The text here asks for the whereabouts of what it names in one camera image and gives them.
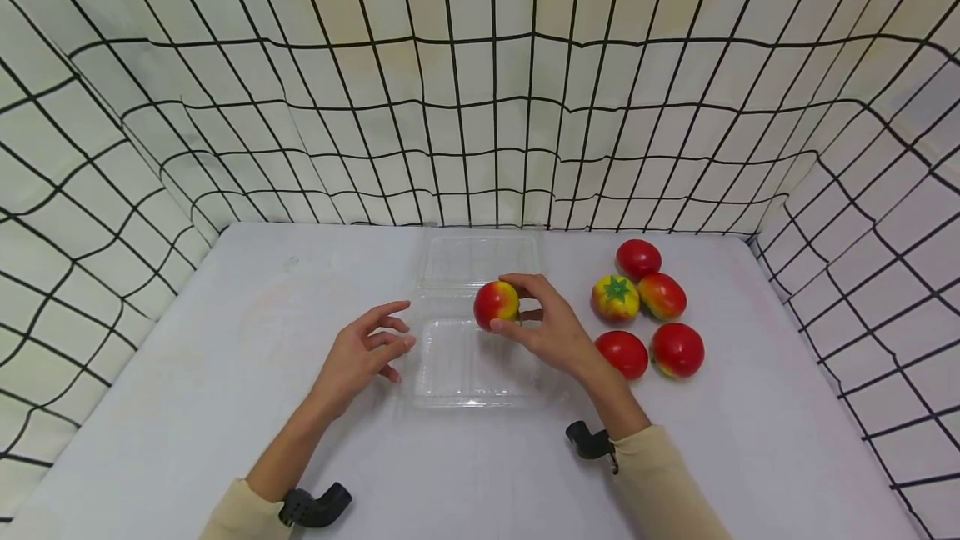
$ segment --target plastic clamshell box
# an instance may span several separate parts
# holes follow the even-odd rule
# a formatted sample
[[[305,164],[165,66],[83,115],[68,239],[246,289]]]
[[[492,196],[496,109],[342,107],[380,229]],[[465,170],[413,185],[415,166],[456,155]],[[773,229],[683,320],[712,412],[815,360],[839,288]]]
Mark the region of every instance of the plastic clamshell box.
[[[514,271],[545,273],[542,234],[423,231],[417,286],[404,314],[417,337],[403,359],[404,391],[414,405],[535,407],[556,397],[556,371],[523,346],[484,332],[473,316],[484,283]]]

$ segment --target white table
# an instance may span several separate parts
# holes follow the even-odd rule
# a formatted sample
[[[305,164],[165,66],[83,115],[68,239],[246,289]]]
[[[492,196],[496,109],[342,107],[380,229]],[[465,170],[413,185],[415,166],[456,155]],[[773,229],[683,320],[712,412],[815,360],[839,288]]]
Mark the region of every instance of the white table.
[[[329,343],[401,298],[421,230],[234,224],[7,530],[14,539],[195,538],[309,388]],[[550,232],[550,278],[585,323],[627,236]],[[746,246],[656,236],[707,344],[688,382],[634,384],[738,540],[915,538]],[[649,339],[656,324],[631,327]],[[579,389],[535,410],[417,410],[375,383],[330,428],[302,485],[354,503],[326,538],[630,538]]]

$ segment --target tomato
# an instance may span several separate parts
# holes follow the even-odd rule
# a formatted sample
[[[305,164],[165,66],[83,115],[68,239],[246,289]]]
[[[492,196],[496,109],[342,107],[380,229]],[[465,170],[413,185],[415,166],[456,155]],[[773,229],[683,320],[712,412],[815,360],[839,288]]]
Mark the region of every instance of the tomato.
[[[640,296],[633,282],[624,276],[605,275],[594,283],[590,304],[600,318],[612,323],[624,323],[637,316]]]
[[[520,297],[517,289],[510,283],[495,282],[485,283],[477,290],[476,298],[473,299],[473,316],[477,320],[477,325],[482,329],[491,332],[490,322],[492,319],[510,319],[516,320],[520,313]]]
[[[656,273],[663,264],[656,246],[639,238],[620,244],[617,249],[617,265],[627,278],[638,282],[649,273]]]
[[[637,284],[640,302],[653,317],[666,321],[676,319],[687,308],[687,293],[680,283],[665,273],[651,273]]]
[[[612,330],[601,333],[593,344],[627,380],[638,380],[647,370],[647,349],[640,338],[630,332]]]
[[[703,365],[703,339],[684,323],[665,323],[650,342],[657,369],[671,378],[689,378]]]

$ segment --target grid-patterned backdrop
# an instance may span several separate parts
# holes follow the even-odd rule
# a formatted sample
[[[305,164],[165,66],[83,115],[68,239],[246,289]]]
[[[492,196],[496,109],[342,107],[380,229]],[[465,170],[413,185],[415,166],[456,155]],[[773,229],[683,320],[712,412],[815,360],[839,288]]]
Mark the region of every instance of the grid-patterned backdrop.
[[[219,232],[294,220],[744,237],[960,538],[958,1],[0,0],[0,522]]]

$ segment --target green calyx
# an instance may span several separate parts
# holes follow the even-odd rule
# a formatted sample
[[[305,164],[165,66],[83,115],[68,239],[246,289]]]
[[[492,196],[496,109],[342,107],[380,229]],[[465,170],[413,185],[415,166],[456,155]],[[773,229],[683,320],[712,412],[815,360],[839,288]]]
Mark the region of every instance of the green calyx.
[[[610,282],[607,283],[602,289],[607,293],[607,300],[618,300],[620,302],[625,302],[627,300],[627,294],[630,293],[630,288],[627,287],[626,278],[612,277]]]

